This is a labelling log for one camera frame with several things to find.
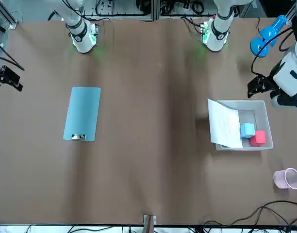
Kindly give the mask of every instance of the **brown table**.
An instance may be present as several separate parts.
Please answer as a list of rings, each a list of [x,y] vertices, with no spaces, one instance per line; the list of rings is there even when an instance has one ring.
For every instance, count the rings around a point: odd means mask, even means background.
[[[247,98],[256,22],[236,19],[219,53],[182,20],[101,22],[88,54],[63,22],[19,24],[7,50],[26,68],[14,68],[24,88],[0,90],[0,223],[141,224],[155,214],[158,224],[226,224],[268,201],[297,201],[272,181],[277,169],[297,169],[297,109],[256,97],[273,150],[218,152],[210,143],[207,98]],[[268,74],[281,57],[276,45],[255,69]],[[93,143],[63,140],[77,85],[102,88]],[[295,206],[272,207],[297,217]],[[264,211],[260,224],[281,222]]]

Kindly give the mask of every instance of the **clipboard clip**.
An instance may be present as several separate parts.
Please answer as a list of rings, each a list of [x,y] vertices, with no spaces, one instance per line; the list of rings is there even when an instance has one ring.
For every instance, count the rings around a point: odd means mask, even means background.
[[[72,134],[71,139],[76,140],[76,141],[85,141],[86,135],[85,134]]]

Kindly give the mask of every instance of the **blue clipboard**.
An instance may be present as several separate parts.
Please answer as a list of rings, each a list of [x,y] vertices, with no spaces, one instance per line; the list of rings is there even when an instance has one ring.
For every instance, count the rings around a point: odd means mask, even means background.
[[[72,88],[66,116],[64,140],[95,140],[101,89],[75,86]]]

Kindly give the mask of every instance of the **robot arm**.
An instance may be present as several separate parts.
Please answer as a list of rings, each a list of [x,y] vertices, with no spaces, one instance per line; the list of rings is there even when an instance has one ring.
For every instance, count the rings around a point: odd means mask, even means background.
[[[96,25],[83,19],[78,9],[83,0],[48,0],[55,11],[65,20],[73,44],[81,53],[89,52],[97,43]]]
[[[297,28],[297,18],[292,22],[294,30]],[[275,107],[297,107],[297,41],[275,65],[268,77],[258,75],[247,87],[248,98],[259,92],[271,91],[270,97]]]
[[[234,18],[233,6],[245,5],[253,0],[214,0],[217,7],[215,18],[205,22],[202,42],[211,51],[220,51],[226,43],[231,22]]]

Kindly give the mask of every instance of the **pink cup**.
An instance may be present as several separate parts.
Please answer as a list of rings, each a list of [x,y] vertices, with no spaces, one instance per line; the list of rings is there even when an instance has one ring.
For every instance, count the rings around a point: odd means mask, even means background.
[[[297,171],[294,168],[276,171],[274,174],[274,182],[278,188],[297,189]]]

